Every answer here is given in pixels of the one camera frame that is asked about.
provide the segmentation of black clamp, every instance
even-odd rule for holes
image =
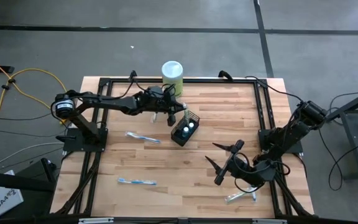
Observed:
[[[135,77],[137,77],[136,71],[132,70],[131,74],[129,75],[128,81],[132,82]]]
[[[16,83],[16,79],[10,78],[7,82],[8,84]],[[1,88],[3,88],[4,90],[9,90],[11,87],[9,87],[8,85],[2,85]]]
[[[7,85],[2,85],[1,88],[3,88],[4,90],[9,90],[10,89],[10,87],[7,86]]]
[[[225,72],[224,70],[221,70],[221,71],[219,72],[218,78],[223,78],[223,77],[224,77],[224,78],[227,78],[227,80],[228,80],[229,82],[233,82],[233,81],[234,81],[230,74],[228,74],[228,73]]]

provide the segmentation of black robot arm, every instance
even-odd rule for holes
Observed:
[[[81,98],[82,104],[75,107],[74,99]],[[150,86],[146,91],[140,91],[132,96],[111,97],[95,95],[91,92],[78,93],[70,90],[55,97],[56,116],[69,119],[73,123],[84,110],[88,108],[102,108],[118,110],[124,114],[135,116],[144,111],[168,113],[168,125],[175,124],[174,114],[186,108],[176,101],[172,88],[162,90],[159,86]]]
[[[273,128],[260,135],[262,153],[255,161],[281,158],[292,146],[305,137],[311,130],[317,130],[325,122],[327,111],[312,101],[301,101],[292,114],[288,124],[282,128]]]
[[[215,146],[231,153],[222,168],[212,159],[206,157],[216,171],[217,176],[214,183],[221,185],[226,172],[230,172],[234,178],[242,179],[257,189],[263,186],[265,182],[275,180],[282,189],[283,194],[289,198],[289,202],[297,214],[310,216],[298,203],[283,180],[278,177],[277,167],[281,164],[279,158],[281,158],[289,148],[300,141],[301,138],[305,137],[310,130],[322,127],[326,115],[327,111],[321,109],[312,101],[301,101],[285,127],[273,128],[269,130],[265,136],[260,138],[260,141],[263,141],[261,142],[262,152],[254,157],[253,166],[250,165],[247,156],[240,152],[244,145],[243,140],[238,140],[235,145],[231,146],[222,146],[213,143]],[[246,160],[238,158],[238,154],[243,155]]]

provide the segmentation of wooden tabletop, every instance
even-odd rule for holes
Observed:
[[[81,91],[97,92],[100,77],[84,77]],[[268,84],[285,91],[281,78],[270,78]],[[141,83],[145,88],[155,85]],[[128,83],[115,83],[112,96],[123,94]],[[128,94],[138,92],[132,87]],[[263,92],[261,99],[265,110]],[[286,95],[269,90],[276,126],[284,126],[290,117]],[[172,127],[167,115],[160,114],[151,123],[152,113],[128,116],[109,111],[108,143],[102,153],[94,195],[92,216],[109,217],[205,217],[205,218],[270,218],[274,217],[269,184],[256,192],[257,201],[246,196],[229,205],[224,198],[237,193],[234,178],[225,177],[221,186],[214,184],[214,169],[205,159],[208,156],[223,166],[228,154],[212,145],[234,144],[242,139],[241,152],[252,159],[259,153],[257,131],[260,129],[253,85],[230,83],[186,83],[178,101],[185,102],[190,111],[200,117],[200,126],[180,147],[170,139]],[[92,110],[84,117],[91,119]],[[177,113],[177,121],[183,116]],[[161,144],[125,137],[131,131],[161,140]],[[83,152],[74,152],[63,161],[51,212],[57,211],[78,186]],[[308,184],[301,162],[291,154],[283,156],[291,167],[287,184],[294,196],[313,213]],[[118,184],[117,178],[156,180],[157,185]],[[240,187],[248,185],[237,181]],[[88,189],[85,189],[86,200]],[[279,191],[280,208],[284,210]]]

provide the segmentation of yellow-green container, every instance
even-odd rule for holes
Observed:
[[[165,62],[161,68],[162,82],[164,84],[175,84],[175,96],[181,96],[183,91],[183,67],[179,62]]]

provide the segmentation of concrete floor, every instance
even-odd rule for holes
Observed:
[[[266,29],[358,30],[358,1],[260,0],[260,6]],[[10,0],[0,1],[0,24],[258,28],[251,0]],[[358,91],[358,35],[267,35],[267,42],[274,75],[285,79],[289,92],[327,108],[334,96]],[[181,62],[186,76],[215,77],[226,70],[234,77],[266,77],[259,34],[0,31],[1,65],[49,70],[69,89],[79,90],[85,75],[128,75],[131,70],[141,76],[160,75],[167,60]],[[0,86],[5,81],[0,75]],[[22,74],[17,82],[26,93],[47,103],[62,92],[54,79],[40,73]],[[335,105],[351,98],[340,98]],[[292,109],[296,103],[290,98]],[[46,113],[44,106],[11,90],[0,117],[29,118]],[[0,121],[0,129],[39,135],[62,131],[50,117]],[[337,158],[350,149],[340,126],[326,124],[321,131]],[[0,133],[0,159],[23,147],[54,141]],[[328,187],[333,161],[318,133],[307,135],[302,145],[315,213],[358,220],[358,180],[347,181],[333,192]],[[55,148],[27,151],[0,168]],[[47,157],[59,164],[61,152]],[[27,165],[23,162],[13,169],[19,171]],[[345,173],[352,172],[352,156],[340,165]],[[336,185],[337,170],[333,176]]]

